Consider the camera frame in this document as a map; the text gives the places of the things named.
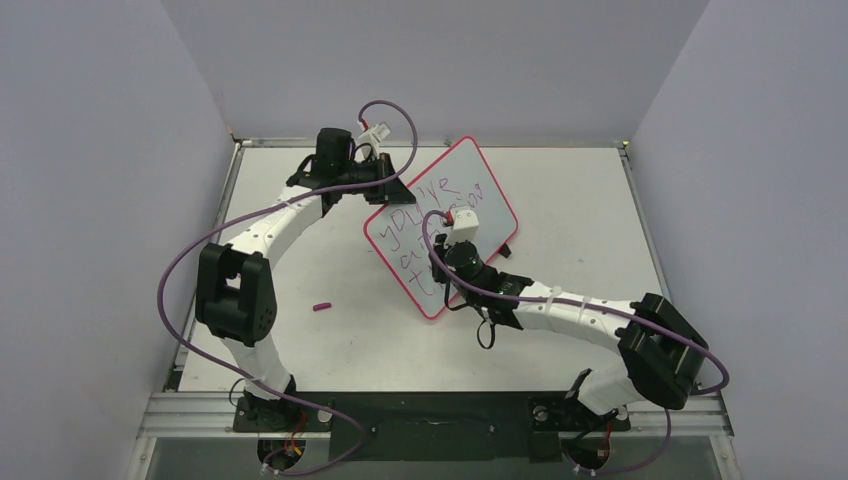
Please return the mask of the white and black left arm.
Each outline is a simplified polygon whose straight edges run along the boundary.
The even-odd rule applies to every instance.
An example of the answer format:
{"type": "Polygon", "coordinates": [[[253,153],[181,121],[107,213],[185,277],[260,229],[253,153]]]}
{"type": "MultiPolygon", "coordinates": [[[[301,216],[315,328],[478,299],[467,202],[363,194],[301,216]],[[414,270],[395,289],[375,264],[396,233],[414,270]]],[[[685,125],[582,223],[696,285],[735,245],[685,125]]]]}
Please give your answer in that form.
{"type": "Polygon", "coordinates": [[[389,133],[384,123],[364,127],[358,138],[343,129],[321,129],[314,153],[300,163],[276,199],[276,211],[226,244],[209,243],[200,252],[196,318],[247,372],[243,408],[248,419],[287,430],[304,416],[290,396],[295,379],[271,336],[277,315],[273,266],[346,194],[361,195],[371,205],[416,201],[396,178],[390,155],[379,150],[389,133]]]}

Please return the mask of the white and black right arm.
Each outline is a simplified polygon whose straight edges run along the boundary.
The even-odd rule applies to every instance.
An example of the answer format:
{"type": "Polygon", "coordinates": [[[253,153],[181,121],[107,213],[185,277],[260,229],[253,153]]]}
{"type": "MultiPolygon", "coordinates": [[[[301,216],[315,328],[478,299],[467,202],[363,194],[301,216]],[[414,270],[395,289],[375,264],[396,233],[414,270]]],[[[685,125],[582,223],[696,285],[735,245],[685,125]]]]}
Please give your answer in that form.
{"type": "Polygon", "coordinates": [[[490,329],[545,331],[615,354],[610,366],[581,371],[566,392],[564,413],[572,424],[588,427],[641,401],[681,410],[692,396],[708,345],[663,296],[595,302],[500,272],[470,241],[450,244],[439,234],[433,250],[435,281],[455,288],[490,329]]]}

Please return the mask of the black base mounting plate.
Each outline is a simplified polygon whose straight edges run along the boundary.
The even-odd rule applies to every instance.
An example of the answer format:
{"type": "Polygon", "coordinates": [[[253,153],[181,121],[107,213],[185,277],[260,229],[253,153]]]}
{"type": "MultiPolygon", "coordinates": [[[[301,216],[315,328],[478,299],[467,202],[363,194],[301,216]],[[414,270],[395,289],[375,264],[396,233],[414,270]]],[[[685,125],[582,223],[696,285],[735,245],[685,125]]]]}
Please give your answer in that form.
{"type": "Polygon", "coordinates": [[[285,413],[238,399],[232,429],[256,433],[258,452],[297,454],[325,440],[328,457],[346,461],[558,462],[580,455],[607,432],[631,428],[625,414],[594,414],[566,392],[304,392],[308,406],[285,413]]]}

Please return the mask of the aluminium table edge rail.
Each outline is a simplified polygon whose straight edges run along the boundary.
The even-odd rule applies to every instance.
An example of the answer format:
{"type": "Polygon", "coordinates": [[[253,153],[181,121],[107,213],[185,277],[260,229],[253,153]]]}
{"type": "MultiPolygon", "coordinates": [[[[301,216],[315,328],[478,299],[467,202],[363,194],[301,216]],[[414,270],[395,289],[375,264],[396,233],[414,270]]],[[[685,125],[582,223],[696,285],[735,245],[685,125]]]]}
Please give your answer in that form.
{"type": "MultiPolygon", "coordinates": [[[[235,406],[240,399],[224,391],[154,393],[150,396],[139,439],[281,439],[289,428],[273,429],[250,420],[235,406]]],[[[391,421],[414,426],[445,426],[476,422],[485,433],[500,431],[511,421],[521,427],[534,424],[532,408],[519,394],[425,394],[425,393],[337,393],[314,392],[316,403],[330,403],[356,419],[371,433],[391,421]]],[[[696,397],[682,410],[670,413],[672,434],[680,437],[720,437],[733,435],[729,415],[718,394],[696,397]]]]}

